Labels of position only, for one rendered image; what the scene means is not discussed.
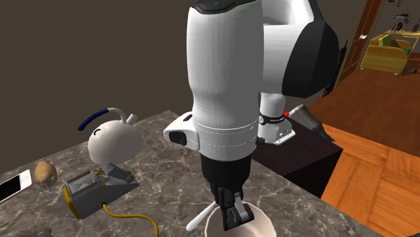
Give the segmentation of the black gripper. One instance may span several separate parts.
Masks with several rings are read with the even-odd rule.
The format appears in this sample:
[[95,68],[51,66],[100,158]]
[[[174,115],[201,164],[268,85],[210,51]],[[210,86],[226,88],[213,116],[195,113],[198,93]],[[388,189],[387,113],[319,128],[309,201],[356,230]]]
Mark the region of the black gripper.
[[251,157],[250,154],[239,160],[220,161],[201,154],[202,173],[221,208],[225,231],[254,220],[249,204],[242,202],[242,187],[250,175]]

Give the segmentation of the white bowl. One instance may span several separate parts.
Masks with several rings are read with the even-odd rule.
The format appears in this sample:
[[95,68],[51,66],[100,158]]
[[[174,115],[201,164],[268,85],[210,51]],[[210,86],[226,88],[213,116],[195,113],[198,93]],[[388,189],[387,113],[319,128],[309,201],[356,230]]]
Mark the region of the white bowl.
[[254,214],[254,220],[225,231],[219,207],[207,218],[205,237],[277,237],[271,219],[257,206],[246,202]]

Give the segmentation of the white spoon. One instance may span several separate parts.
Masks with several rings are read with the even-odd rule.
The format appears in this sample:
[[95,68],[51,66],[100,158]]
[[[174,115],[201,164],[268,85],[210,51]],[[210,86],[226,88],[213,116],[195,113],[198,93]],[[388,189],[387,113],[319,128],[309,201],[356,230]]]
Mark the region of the white spoon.
[[208,215],[215,209],[217,203],[214,201],[210,205],[208,205],[202,212],[197,214],[187,225],[186,231],[194,230]]

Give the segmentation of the dark robot stand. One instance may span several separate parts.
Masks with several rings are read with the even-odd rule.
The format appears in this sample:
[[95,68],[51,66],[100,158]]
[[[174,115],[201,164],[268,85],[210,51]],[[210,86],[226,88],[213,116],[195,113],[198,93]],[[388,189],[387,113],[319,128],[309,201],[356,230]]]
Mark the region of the dark robot stand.
[[252,159],[321,198],[343,149],[289,119],[295,135],[281,145],[258,145]]

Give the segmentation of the grey cone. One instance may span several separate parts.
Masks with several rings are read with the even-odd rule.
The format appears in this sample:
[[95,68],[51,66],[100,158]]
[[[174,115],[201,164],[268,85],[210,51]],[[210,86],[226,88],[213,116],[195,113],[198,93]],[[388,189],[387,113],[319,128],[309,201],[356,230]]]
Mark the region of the grey cone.
[[325,130],[322,122],[304,105],[300,104],[289,112],[289,118],[317,133],[324,139],[335,141]]

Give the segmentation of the brown wooden door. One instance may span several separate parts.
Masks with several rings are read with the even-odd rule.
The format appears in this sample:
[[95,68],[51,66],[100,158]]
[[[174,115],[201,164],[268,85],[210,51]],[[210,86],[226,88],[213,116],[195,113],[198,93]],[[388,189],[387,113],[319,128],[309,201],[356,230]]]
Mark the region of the brown wooden door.
[[357,69],[357,65],[362,58],[361,54],[365,48],[366,42],[368,41],[368,36],[374,27],[377,15],[380,13],[383,1],[384,0],[366,1],[363,13],[357,25],[355,36],[347,54],[347,58],[343,63],[343,70],[341,71],[338,82],[343,81]]

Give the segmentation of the white phone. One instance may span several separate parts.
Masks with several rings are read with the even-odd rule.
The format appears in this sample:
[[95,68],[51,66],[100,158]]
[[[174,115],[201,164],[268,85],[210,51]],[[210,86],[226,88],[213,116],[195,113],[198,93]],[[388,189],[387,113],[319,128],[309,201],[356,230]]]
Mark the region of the white phone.
[[29,169],[2,182],[0,184],[0,204],[28,189],[32,185],[32,175]]

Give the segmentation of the yellow table with figure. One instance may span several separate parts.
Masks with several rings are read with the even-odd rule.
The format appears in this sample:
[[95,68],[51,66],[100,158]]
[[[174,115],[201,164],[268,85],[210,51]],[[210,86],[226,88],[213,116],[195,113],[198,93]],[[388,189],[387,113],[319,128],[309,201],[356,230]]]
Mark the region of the yellow table with figure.
[[412,29],[406,28],[411,21],[409,13],[394,15],[392,28],[386,31],[386,34],[399,34],[403,37],[420,37],[420,18],[415,22]]

